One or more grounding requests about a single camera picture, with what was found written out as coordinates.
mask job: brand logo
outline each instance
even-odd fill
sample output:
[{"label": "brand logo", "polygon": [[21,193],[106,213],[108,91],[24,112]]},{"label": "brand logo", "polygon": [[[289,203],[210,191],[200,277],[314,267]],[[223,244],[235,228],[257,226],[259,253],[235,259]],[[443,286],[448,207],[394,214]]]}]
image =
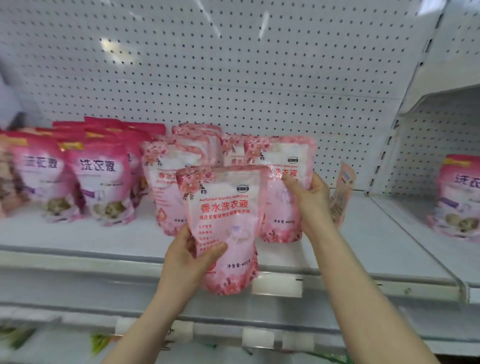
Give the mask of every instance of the brand logo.
[{"label": "brand logo", "polygon": [[246,184],[241,184],[237,186],[237,192],[247,192],[248,186]]}]

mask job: supermarket shelving unit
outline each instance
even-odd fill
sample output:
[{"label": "supermarket shelving unit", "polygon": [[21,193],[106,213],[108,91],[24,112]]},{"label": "supermarket shelving unit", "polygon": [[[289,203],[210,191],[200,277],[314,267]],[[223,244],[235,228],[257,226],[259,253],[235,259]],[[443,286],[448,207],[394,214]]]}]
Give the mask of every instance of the supermarket shelving unit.
[{"label": "supermarket shelving unit", "polygon": [[[341,232],[369,274],[434,352],[479,355],[480,246],[424,223],[443,157],[479,149],[473,3],[3,2],[0,60],[31,125],[94,115],[313,135],[332,187],[341,160],[358,173]],[[144,200],[114,228],[48,225],[31,206],[1,221],[2,317],[99,315],[110,330],[138,317],[171,241],[152,211]],[[254,328],[260,346],[343,350],[308,240],[257,248],[251,290],[201,291],[182,313],[194,340],[248,346]]]}]

